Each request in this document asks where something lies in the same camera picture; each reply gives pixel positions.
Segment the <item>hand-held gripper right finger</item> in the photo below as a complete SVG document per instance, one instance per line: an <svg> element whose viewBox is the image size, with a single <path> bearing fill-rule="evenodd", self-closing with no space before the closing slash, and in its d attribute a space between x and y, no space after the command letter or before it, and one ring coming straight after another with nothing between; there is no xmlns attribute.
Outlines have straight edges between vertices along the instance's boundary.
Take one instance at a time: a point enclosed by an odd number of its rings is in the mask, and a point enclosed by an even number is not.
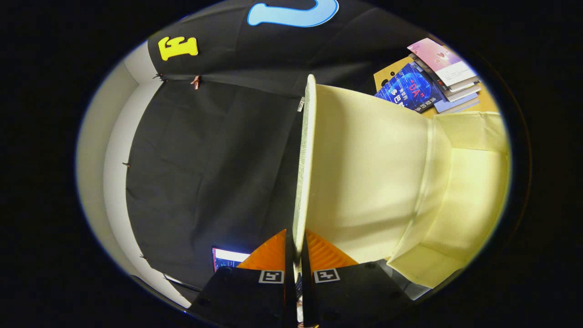
<svg viewBox="0 0 583 328"><path fill-rule="evenodd" d="M391 328L413 306L376 261L358 263L309 230L301 261L306 327Z"/></svg>

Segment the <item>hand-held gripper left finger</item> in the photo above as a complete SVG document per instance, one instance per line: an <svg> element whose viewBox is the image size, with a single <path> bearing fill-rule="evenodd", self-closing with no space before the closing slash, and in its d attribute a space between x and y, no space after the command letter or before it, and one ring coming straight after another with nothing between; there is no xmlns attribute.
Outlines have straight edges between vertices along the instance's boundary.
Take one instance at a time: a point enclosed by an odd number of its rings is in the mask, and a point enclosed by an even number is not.
<svg viewBox="0 0 583 328"><path fill-rule="evenodd" d="M285 229L239 266L221 266L189 307L209 328L293 328L297 324L294 241Z"/></svg>

